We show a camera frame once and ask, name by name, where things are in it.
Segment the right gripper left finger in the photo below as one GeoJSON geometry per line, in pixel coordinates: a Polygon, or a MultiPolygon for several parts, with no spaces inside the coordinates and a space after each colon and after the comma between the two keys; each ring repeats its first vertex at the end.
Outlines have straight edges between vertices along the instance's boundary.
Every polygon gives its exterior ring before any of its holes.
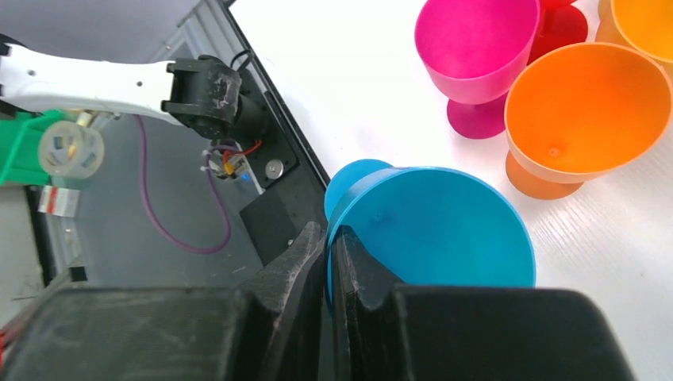
{"type": "Polygon", "coordinates": [[[24,320],[4,380],[315,380],[325,233],[235,288],[69,287],[24,320]]]}

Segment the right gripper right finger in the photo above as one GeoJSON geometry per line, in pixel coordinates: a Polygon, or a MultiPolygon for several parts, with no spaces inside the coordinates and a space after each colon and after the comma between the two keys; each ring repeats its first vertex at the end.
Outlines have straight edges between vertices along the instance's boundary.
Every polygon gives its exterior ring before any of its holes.
{"type": "Polygon", "coordinates": [[[352,228],[331,244],[338,380],[631,380],[601,310],[559,289],[415,286],[352,228]]]}

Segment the blue plastic wine glass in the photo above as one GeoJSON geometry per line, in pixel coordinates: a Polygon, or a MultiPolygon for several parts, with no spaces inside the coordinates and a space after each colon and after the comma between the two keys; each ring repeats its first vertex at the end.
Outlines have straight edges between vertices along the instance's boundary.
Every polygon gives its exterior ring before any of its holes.
{"type": "Polygon", "coordinates": [[[357,160],[330,180],[327,241],[350,227],[405,283],[534,287],[536,260],[524,221],[488,183],[446,167],[357,160]]]}

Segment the orange plastic wine glass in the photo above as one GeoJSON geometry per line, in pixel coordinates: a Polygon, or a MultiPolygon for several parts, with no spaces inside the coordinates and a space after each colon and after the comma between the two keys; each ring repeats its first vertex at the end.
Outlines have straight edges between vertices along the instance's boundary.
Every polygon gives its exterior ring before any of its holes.
{"type": "Polygon", "coordinates": [[[529,197],[567,197],[649,151],[671,118],[671,80],[646,55],[609,43],[556,49],[507,95],[507,177],[529,197]]]}

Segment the pink plastic wine glass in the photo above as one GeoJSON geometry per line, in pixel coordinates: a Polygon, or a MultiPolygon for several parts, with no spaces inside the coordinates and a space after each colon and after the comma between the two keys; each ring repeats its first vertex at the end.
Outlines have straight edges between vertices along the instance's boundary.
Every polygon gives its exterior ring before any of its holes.
{"type": "Polygon", "coordinates": [[[537,0],[430,0],[414,43],[429,78],[448,98],[447,118],[480,140],[505,129],[506,96],[526,67],[541,19],[537,0]]]}

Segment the red plastic wine glass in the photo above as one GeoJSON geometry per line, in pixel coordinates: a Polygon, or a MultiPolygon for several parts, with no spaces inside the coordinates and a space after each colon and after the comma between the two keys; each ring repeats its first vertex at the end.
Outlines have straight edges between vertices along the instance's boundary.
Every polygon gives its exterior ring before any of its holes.
{"type": "Polygon", "coordinates": [[[585,15],[573,6],[575,0],[541,0],[540,24],[528,64],[563,46],[585,42],[588,24],[585,15]]]}

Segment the yellow wine glass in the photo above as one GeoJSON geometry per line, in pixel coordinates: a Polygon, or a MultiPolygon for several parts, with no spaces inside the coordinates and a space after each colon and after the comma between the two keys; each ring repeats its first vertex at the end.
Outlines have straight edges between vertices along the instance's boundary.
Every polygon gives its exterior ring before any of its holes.
{"type": "Polygon", "coordinates": [[[598,3],[595,40],[649,56],[672,76],[672,1],[612,0],[598,3]]]}

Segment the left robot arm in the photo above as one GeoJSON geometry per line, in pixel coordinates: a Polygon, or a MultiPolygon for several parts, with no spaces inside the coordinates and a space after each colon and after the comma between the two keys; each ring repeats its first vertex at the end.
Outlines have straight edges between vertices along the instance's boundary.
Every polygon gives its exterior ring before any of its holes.
{"type": "Polygon", "coordinates": [[[1,100],[43,112],[137,114],[183,125],[210,140],[260,139],[271,123],[244,93],[241,71],[214,56],[114,63],[52,56],[1,37],[1,100]]]}

